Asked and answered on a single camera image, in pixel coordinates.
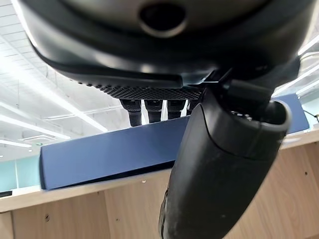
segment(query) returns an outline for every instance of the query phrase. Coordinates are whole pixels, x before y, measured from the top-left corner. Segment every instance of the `black cylindrical component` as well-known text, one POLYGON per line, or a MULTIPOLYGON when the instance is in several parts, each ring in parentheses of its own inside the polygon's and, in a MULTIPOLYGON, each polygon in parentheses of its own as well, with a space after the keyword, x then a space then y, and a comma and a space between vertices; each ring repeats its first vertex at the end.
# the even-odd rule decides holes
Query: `black cylindrical component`
POLYGON ((147 101, 144 100, 145 108, 148 111, 149 122, 160 122, 161 109, 163 106, 163 101, 147 101))
POLYGON ((167 101, 167 115, 168 119, 176 119, 180 117, 184 109, 186 100, 183 101, 167 101))
POLYGON ((129 113, 131 126, 142 125, 141 100, 120 100, 120 102, 129 113))

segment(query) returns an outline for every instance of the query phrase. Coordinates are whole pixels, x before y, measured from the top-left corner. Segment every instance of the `wooden desk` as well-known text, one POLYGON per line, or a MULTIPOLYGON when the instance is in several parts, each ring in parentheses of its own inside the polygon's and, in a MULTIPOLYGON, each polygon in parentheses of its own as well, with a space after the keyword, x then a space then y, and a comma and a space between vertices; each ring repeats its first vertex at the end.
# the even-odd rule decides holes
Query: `wooden desk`
MULTIPOLYGON (((287 141, 226 239, 319 235, 319 130, 287 141)), ((1 198, 0 239, 159 239, 169 173, 1 198)))

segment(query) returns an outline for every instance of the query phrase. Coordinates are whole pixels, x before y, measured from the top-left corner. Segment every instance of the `black plastic housing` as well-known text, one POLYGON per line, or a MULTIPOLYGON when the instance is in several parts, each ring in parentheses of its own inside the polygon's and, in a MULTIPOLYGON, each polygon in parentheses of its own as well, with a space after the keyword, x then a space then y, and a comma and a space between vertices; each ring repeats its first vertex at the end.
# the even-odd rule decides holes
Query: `black plastic housing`
POLYGON ((239 220, 274 162, 291 122, 271 102, 267 122, 239 117, 207 90, 193 110, 159 219, 163 239, 221 239, 239 220))

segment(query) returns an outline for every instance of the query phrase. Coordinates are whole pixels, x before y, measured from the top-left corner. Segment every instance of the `fluorescent light strip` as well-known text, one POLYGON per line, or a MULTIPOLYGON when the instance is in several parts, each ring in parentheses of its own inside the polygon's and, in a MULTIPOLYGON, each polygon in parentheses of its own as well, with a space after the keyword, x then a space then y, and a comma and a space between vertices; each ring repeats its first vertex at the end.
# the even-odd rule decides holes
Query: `fluorescent light strip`
POLYGON ((319 80, 317 80, 317 81, 315 81, 315 82, 312 82, 311 84, 309 84, 309 85, 303 87, 302 89, 298 90, 298 91, 296 92, 296 94, 297 94, 297 95, 300 95, 301 93, 303 93, 303 92, 309 90, 310 88, 312 88, 312 87, 314 87, 314 86, 316 86, 316 85, 318 85, 318 84, 319 84, 319 80))
POLYGON ((7 109, 7 110, 9 110, 9 111, 12 111, 12 112, 16 113, 17 115, 20 115, 20 116, 22 116, 22 117, 24 117, 24 118, 31 119, 30 116, 28 116, 27 114, 25 114, 25 113, 22 112, 21 110, 15 108, 15 107, 9 106, 9 105, 7 105, 7 104, 5 104, 5 103, 3 103, 3 102, 0 102, 0 107, 3 107, 3 108, 5 108, 5 109, 7 109))
POLYGON ((311 48, 313 45, 315 45, 319 41, 319 35, 316 36, 314 39, 312 39, 310 42, 308 42, 306 45, 304 45, 298 52, 298 55, 304 54, 309 48, 311 48))
POLYGON ((286 83, 285 85, 283 85, 282 87, 280 87, 279 89, 277 89, 272 96, 276 96, 279 93, 281 93, 282 91, 286 90, 287 88, 289 88, 290 86, 293 86, 295 83, 301 81, 303 78, 309 76, 310 74, 312 74, 313 72, 315 72, 316 70, 319 69, 319 64, 316 65, 315 67, 311 68, 310 70, 308 70, 307 72, 303 73, 301 76, 299 76, 297 79, 295 79, 294 81, 291 81, 289 83, 286 83))
POLYGON ((6 144, 6 145, 11 145, 11 146, 23 147, 23 148, 31 148, 32 147, 31 144, 16 143, 16 142, 2 140, 2 139, 0 139, 0 144, 6 144))
POLYGON ((57 138, 62 138, 62 139, 70 139, 71 138, 70 136, 66 136, 64 134, 53 132, 53 131, 50 131, 48 129, 44 129, 44 128, 29 124, 29 123, 25 123, 25 122, 22 122, 22 121, 19 121, 19 120, 16 120, 16 119, 12 119, 12 118, 7 117, 7 116, 3 116, 3 115, 0 115, 0 121, 6 122, 6 123, 10 123, 10 124, 14 124, 14 125, 17 125, 17 126, 20 126, 20 127, 23 127, 23 128, 28 128, 28 129, 31 129, 31 130, 34 130, 34 131, 37 131, 37 132, 41 132, 41 133, 45 133, 45 134, 48 134, 48 135, 52 135, 52 136, 57 137, 57 138))
POLYGON ((67 111, 73 113, 77 117, 81 118, 85 122, 89 123, 93 127, 99 129, 102 132, 107 132, 108 130, 97 123, 92 118, 85 115, 83 112, 75 108, 73 105, 68 103, 62 97, 58 96, 55 92, 50 90, 48 87, 44 86, 41 81, 34 79, 34 77, 30 76, 26 71, 20 70, 17 66, 12 64, 10 61, 0 56, 0 67, 4 72, 8 72, 15 78, 19 79, 21 83, 24 83, 26 86, 31 88, 33 91, 36 91, 52 101, 53 103, 65 108, 67 111))

